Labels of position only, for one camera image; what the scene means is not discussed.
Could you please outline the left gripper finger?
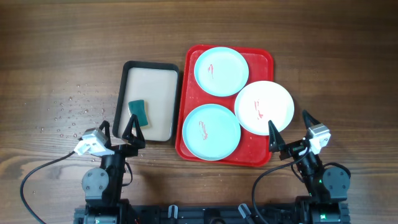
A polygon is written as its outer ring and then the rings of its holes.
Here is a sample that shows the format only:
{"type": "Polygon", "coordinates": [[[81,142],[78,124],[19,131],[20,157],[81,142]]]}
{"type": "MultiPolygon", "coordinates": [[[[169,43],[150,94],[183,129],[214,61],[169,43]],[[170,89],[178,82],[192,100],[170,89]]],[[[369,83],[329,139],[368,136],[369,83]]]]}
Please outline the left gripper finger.
{"type": "Polygon", "coordinates": [[[104,144],[105,146],[111,146],[111,136],[110,136],[110,124],[108,121],[104,120],[100,126],[99,129],[101,131],[104,131],[104,135],[106,136],[107,140],[106,143],[104,144]]]}
{"type": "Polygon", "coordinates": [[[136,149],[143,149],[146,147],[146,140],[141,131],[137,115],[132,114],[129,118],[128,124],[122,134],[122,138],[136,149]]]}

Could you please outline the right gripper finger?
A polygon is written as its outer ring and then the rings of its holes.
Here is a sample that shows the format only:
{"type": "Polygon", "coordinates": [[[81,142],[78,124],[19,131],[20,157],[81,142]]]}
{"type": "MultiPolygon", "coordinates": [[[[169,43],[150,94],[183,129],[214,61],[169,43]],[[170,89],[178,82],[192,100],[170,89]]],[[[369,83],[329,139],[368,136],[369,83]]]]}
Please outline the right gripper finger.
{"type": "Polygon", "coordinates": [[[305,127],[308,129],[312,126],[320,124],[320,122],[315,119],[307,110],[302,111],[303,121],[305,123],[305,127]]]}
{"type": "Polygon", "coordinates": [[[280,135],[274,123],[269,120],[269,151],[270,152],[280,152],[284,150],[285,141],[280,135]]]}

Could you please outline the green scouring sponge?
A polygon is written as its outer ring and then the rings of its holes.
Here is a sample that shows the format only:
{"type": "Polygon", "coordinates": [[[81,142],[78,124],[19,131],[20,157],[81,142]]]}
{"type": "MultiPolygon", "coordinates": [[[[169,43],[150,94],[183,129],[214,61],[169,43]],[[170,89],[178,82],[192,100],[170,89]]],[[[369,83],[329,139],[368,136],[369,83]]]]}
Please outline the green scouring sponge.
{"type": "Polygon", "coordinates": [[[139,126],[147,126],[149,124],[146,116],[145,101],[134,100],[128,103],[130,115],[136,115],[139,126]]]}

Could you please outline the white plate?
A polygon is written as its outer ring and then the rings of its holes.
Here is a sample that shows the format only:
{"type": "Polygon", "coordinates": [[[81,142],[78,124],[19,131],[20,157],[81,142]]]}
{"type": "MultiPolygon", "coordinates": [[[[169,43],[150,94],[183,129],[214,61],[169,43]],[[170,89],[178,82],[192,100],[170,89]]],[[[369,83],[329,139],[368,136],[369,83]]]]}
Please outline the white plate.
{"type": "Polygon", "coordinates": [[[285,129],[292,121],[294,111],[290,93],[280,84],[270,81],[248,84],[234,102],[234,113],[240,125],[260,136],[269,135],[269,121],[278,131],[285,129]]]}

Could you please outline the light green plate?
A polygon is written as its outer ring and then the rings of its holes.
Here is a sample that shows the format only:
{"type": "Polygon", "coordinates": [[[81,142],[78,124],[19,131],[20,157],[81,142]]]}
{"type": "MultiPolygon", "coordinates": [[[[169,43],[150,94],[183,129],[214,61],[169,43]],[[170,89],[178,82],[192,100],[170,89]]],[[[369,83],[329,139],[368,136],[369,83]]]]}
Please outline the light green plate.
{"type": "Polygon", "coordinates": [[[205,104],[196,107],[185,118],[182,137],[195,157],[219,161],[238,147],[241,127],[231,110],[217,104],[205,104]]]}

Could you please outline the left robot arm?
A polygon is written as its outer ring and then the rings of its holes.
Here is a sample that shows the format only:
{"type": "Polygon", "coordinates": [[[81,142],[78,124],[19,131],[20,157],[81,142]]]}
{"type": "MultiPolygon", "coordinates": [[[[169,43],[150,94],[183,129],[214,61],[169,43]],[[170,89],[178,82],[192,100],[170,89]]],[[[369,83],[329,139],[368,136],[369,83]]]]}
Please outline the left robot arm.
{"type": "Polygon", "coordinates": [[[131,170],[126,161],[128,157],[138,155],[138,150],[145,148],[146,142],[136,115],[129,118],[122,138],[125,144],[112,146],[110,143],[109,123],[104,121],[99,130],[105,130],[107,137],[98,168],[90,169],[82,178],[85,192],[85,209],[82,214],[75,215],[75,223],[83,224],[116,224],[139,223],[139,216],[127,199],[121,199],[121,190],[127,186],[123,182],[124,173],[131,170]]]}

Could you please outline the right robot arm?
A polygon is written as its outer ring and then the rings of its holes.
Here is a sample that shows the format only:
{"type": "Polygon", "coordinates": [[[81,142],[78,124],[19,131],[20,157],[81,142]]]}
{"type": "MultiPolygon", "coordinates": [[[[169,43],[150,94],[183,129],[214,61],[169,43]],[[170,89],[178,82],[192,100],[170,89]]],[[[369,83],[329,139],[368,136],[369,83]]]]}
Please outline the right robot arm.
{"type": "Polygon", "coordinates": [[[330,130],[307,111],[302,112],[307,133],[298,141],[286,143],[272,121],[269,125],[269,150],[280,160],[292,158],[292,168],[307,189],[290,205],[274,209],[282,223],[349,223],[348,198],[351,172],[336,162],[324,164],[319,153],[328,144],[330,130]]]}

